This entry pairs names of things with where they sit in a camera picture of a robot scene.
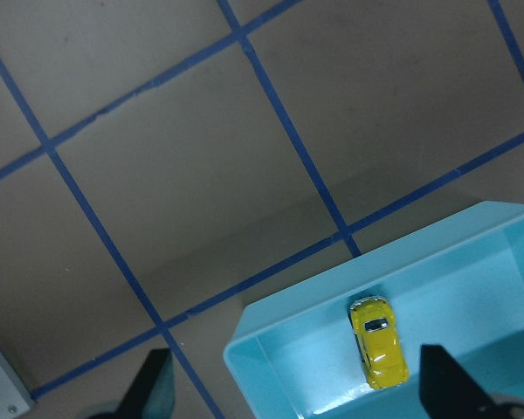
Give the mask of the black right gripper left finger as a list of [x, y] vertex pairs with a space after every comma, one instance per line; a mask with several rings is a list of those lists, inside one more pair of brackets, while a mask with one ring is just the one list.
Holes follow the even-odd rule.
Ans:
[[115, 410], [116, 418], [170, 418], [176, 404], [169, 349], [151, 350]]

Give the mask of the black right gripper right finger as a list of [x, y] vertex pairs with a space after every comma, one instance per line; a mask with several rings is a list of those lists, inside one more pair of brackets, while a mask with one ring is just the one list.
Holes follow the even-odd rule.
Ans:
[[419, 400], [430, 418], [497, 418], [493, 399], [440, 345], [422, 345]]

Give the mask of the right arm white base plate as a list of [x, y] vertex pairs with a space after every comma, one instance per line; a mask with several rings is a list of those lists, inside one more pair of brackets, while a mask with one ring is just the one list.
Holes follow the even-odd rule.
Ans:
[[29, 391], [0, 350], [0, 419], [20, 418], [33, 405]]

